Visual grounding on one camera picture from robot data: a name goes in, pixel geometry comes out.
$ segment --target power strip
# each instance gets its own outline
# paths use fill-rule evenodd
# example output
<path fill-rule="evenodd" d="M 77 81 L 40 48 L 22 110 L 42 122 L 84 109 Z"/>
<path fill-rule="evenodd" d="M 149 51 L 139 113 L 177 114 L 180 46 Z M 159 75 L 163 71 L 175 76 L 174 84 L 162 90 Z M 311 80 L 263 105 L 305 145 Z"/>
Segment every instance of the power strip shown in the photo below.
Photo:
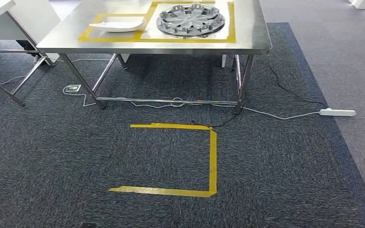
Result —
<path fill-rule="evenodd" d="M 329 116 L 355 116 L 355 110 L 339 110 L 339 109 L 321 109 L 319 112 L 320 115 L 329 115 Z"/>

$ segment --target dark gray carpet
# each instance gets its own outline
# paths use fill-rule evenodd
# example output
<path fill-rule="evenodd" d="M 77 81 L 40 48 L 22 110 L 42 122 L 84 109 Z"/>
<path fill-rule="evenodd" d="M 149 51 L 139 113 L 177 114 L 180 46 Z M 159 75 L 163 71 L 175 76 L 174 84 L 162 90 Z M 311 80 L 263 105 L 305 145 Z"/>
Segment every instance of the dark gray carpet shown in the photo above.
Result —
<path fill-rule="evenodd" d="M 263 59 L 276 69 L 283 86 L 314 99 L 309 87 L 318 86 L 305 79 L 288 28 L 270 24 L 269 29 L 274 49 Z M 31 66 L 29 56 L 15 56 L 0 55 L 0 62 L 9 63 L 0 65 L 0 82 Z M 71 55 L 81 57 L 110 56 Z M 105 64 L 76 62 L 90 83 Z M 218 56 L 132 55 L 128 64 L 127 71 L 114 64 L 101 95 L 232 100 L 237 93 L 235 74 L 218 67 Z M 59 63 L 38 70 L 19 92 L 26 108 L 0 94 L 0 228 L 76 228 L 83 221 L 103 228 L 365 227 L 365 209 L 336 156 L 342 148 L 333 146 L 326 133 L 331 117 L 281 121 L 243 110 L 216 128 L 218 192 L 211 198 L 108 192 L 121 185 L 206 190 L 207 132 L 131 129 L 129 124 L 195 120 L 215 125 L 231 118 L 232 110 L 129 103 L 83 108 L 82 97 L 61 93 L 75 83 Z M 259 59 L 247 97 L 247 107 L 281 116 L 321 108 L 279 88 Z M 365 196 L 364 183 L 358 186 Z"/>

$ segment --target black cable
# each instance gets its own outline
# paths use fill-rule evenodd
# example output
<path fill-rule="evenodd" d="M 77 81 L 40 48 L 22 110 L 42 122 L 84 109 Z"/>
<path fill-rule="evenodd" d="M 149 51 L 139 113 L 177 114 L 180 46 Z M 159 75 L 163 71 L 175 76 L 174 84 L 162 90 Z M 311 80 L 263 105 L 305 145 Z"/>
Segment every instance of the black cable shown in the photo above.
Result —
<path fill-rule="evenodd" d="M 279 83 L 279 76 L 278 76 L 278 74 L 275 72 L 275 70 L 271 67 L 271 65 L 269 65 L 268 63 L 266 63 L 266 62 L 264 62 L 264 61 L 261 61 L 261 63 L 262 64 L 264 64 L 264 65 L 266 65 L 271 71 L 272 71 L 272 73 L 275 75 L 275 77 L 276 77 L 276 84 L 278 84 L 278 86 L 280 87 L 280 88 L 282 88 L 283 90 L 285 90 L 285 91 L 287 91 L 287 92 L 289 92 L 289 93 L 291 93 L 291 94 L 293 94 L 294 96 L 296 96 L 299 100 L 301 100 L 301 101 L 304 101 L 304 102 L 309 102 L 309 103 L 316 103 L 316 104 L 321 104 L 321 105 L 323 105 L 325 108 L 328 108 L 328 105 L 327 104 L 325 104 L 325 103 L 322 103 L 322 102 L 319 102 L 319 101 L 310 101 L 310 100 L 306 100 L 306 99 L 303 99 L 303 98 L 301 98 L 300 96 L 298 96 L 297 94 L 295 94 L 294 92 L 292 92 L 291 90 L 289 90 L 289 89 L 286 89 L 285 87 L 283 87 L 283 86 L 281 86 L 280 85 L 280 83 Z"/>
<path fill-rule="evenodd" d="M 246 98 L 247 98 L 247 92 L 245 93 L 245 95 L 244 95 L 244 101 L 246 100 Z M 241 109 L 240 109 L 240 111 L 239 111 L 239 113 L 233 113 L 234 114 L 234 116 L 232 117 L 232 118 L 230 118 L 230 119 L 228 119 L 227 121 L 225 121 L 224 123 L 222 123 L 222 124 L 220 124 L 220 125 L 216 125 L 216 126 L 209 126 L 209 125 L 204 125 L 204 124 L 200 124 L 200 123 L 197 123 L 197 122 L 195 122 L 194 120 L 191 120 L 191 122 L 193 122 L 194 124 L 196 124 L 196 125 L 201 125 L 201 126 L 205 126 L 205 127 L 223 127 L 225 124 L 227 124 L 228 122 L 230 122 L 230 121 L 232 121 L 234 118 L 236 118 L 238 115 L 240 115 L 241 114 L 241 112 L 243 111 L 243 107 L 241 107 Z"/>

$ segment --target electrical cord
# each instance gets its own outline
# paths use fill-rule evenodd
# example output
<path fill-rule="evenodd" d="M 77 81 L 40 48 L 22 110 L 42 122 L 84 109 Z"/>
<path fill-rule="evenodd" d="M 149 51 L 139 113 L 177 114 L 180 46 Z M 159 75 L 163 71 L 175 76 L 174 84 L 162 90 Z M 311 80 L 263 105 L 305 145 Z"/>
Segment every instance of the electrical cord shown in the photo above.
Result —
<path fill-rule="evenodd" d="M 20 78 L 20 77 L 25 77 L 25 76 L 19 76 L 19 77 L 11 78 L 11 79 L 9 79 L 9 80 L 8 80 L 8 81 L 6 81 L 6 82 L 0 83 L 0 85 L 7 84 L 7 83 L 9 83 L 11 80 L 16 79 L 16 78 Z"/>
<path fill-rule="evenodd" d="M 54 58 L 49 58 L 49 59 L 56 60 L 56 61 L 59 61 L 59 62 L 63 62 L 63 60 L 59 60 L 59 59 L 54 59 Z M 109 59 L 87 59 L 87 58 L 81 58 L 81 59 L 77 59 L 77 60 L 72 60 L 72 62 L 77 62 L 77 61 L 82 61 L 82 60 L 84 60 L 84 61 L 109 61 Z M 7 84 L 11 80 L 16 79 L 16 78 L 21 78 L 21 77 L 25 77 L 25 76 L 18 76 L 18 77 L 11 78 L 11 79 L 9 79 L 6 82 L 0 83 L 0 85 Z"/>
<path fill-rule="evenodd" d="M 217 107 L 234 107 L 234 106 L 230 106 L 230 105 L 217 105 L 217 104 L 216 105 L 213 104 L 213 106 L 217 106 Z M 243 110 L 243 108 L 240 109 L 240 112 L 239 113 L 237 113 L 237 114 L 236 113 L 233 113 L 234 116 L 232 118 L 228 119 L 227 121 L 225 121 L 224 123 L 222 123 L 220 125 L 215 125 L 215 126 L 204 125 L 204 124 L 201 124 L 201 123 L 197 123 L 194 120 L 191 120 L 191 122 L 194 123 L 194 124 L 196 124 L 196 125 L 202 125 L 202 126 L 205 126 L 205 127 L 223 127 L 225 124 L 227 124 L 228 122 L 234 120 L 238 115 L 240 115 L 241 112 L 242 112 L 242 110 Z"/>
<path fill-rule="evenodd" d="M 312 112 L 312 113 L 307 113 L 307 114 L 302 114 L 302 115 L 295 115 L 295 116 L 291 116 L 291 117 L 283 118 L 283 117 L 279 117 L 279 116 L 272 115 L 272 114 L 265 113 L 265 112 L 260 112 L 260 111 L 257 111 L 257 110 L 254 110 L 254 109 L 250 109 L 250 108 L 246 108 L 246 107 L 243 107 L 243 109 L 247 109 L 247 110 L 250 110 L 250 111 L 253 111 L 253 112 L 259 113 L 259 114 L 269 115 L 269 116 L 272 116 L 272 117 L 278 118 L 278 119 L 280 119 L 280 120 L 288 120 L 288 119 L 293 119 L 293 118 L 302 117 L 302 116 L 306 116 L 306 115 L 319 114 L 319 113 L 320 113 L 320 112 Z"/>
<path fill-rule="evenodd" d="M 325 104 L 325 103 L 323 103 L 323 102 L 319 102 L 319 101 L 310 101 L 310 100 L 306 100 L 306 99 L 304 99 L 304 98 L 301 98 L 299 95 L 297 95 L 296 93 L 294 93 L 293 91 L 291 91 L 291 90 L 289 90 L 289 89 L 286 89 L 285 87 L 283 87 L 280 83 L 279 83 L 279 76 L 278 76 L 278 74 L 276 73 L 276 71 L 274 70 L 274 68 L 270 65 L 270 64 L 268 64 L 267 62 L 265 62 L 265 61 L 263 61 L 263 60 L 261 60 L 261 63 L 262 64 L 264 64 L 264 65 L 266 65 L 270 70 L 271 70 L 271 72 L 275 75 L 275 77 L 276 77 L 276 84 L 281 88 L 281 89 L 283 89 L 283 90 L 285 90 L 286 92 L 289 92 L 289 93 L 291 93 L 291 94 L 293 94 L 297 99 L 299 99 L 299 100 L 301 100 L 301 101 L 304 101 L 304 102 L 309 102 L 309 103 L 315 103 L 315 104 L 321 104 L 321 105 L 323 105 L 324 106 L 324 108 L 328 108 L 328 105 L 327 104 Z"/>
<path fill-rule="evenodd" d="M 83 100 L 83 107 L 88 107 L 88 106 L 91 106 L 91 105 L 95 105 L 96 104 L 96 103 L 86 104 L 86 98 L 87 98 L 87 95 L 86 94 L 69 94 L 69 93 L 66 93 L 65 92 L 65 89 L 66 88 L 67 88 L 67 86 L 62 89 L 62 93 L 65 94 L 65 95 L 84 96 L 85 97 L 84 100 Z"/>
<path fill-rule="evenodd" d="M 179 97 L 175 97 L 173 98 L 173 100 L 179 100 L 179 101 L 182 101 L 183 99 L 182 98 L 179 98 Z M 166 105 L 163 105 L 163 106 L 153 106 L 153 105 L 148 105 L 148 104 L 135 104 L 134 102 L 130 101 L 129 103 L 133 104 L 134 106 L 136 107 L 142 107 L 142 106 L 146 106 L 146 107 L 151 107 L 151 108 L 164 108 L 164 107 L 174 107 L 174 108 L 178 108 L 178 107 L 183 107 L 185 104 L 178 104 L 178 105 L 175 105 L 175 104 L 166 104 Z"/>

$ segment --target stainless steel table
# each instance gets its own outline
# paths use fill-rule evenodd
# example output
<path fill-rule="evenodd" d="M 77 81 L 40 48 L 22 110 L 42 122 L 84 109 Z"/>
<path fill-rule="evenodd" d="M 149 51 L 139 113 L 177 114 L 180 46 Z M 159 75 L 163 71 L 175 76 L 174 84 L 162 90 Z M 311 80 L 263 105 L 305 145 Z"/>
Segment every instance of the stainless steel table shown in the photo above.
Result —
<path fill-rule="evenodd" d="M 206 38 L 181 39 L 161 33 L 156 27 L 159 13 L 173 5 L 194 3 L 217 7 L 225 16 L 225 26 Z M 89 23 L 103 20 L 123 21 L 145 18 L 145 30 L 130 33 L 100 33 Z M 259 0 L 215 1 L 150 1 L 150 0 L 83 0 L 75 10 L 53 29 L 37 46 L 41 52 L 60 53 L 82 86 L 104 108 L 100 101 L 163 102 L 180 104 L 235 105 L 238 113 L 243 106 L 245 91 L 255 55 L 265 55 L 272 48 L 268 29 Z M 220 54 L 234 55 L 238 81 L 237 101 L 186 101 L 98 97 L 96 90 L 104 79 L 117 54 L 109 61 L 104 72 L 90 87 L 67 53 L 117 53 L 117 54 Z M 241 77 L 238 55 L 248 55 L 245 72 Z"/>

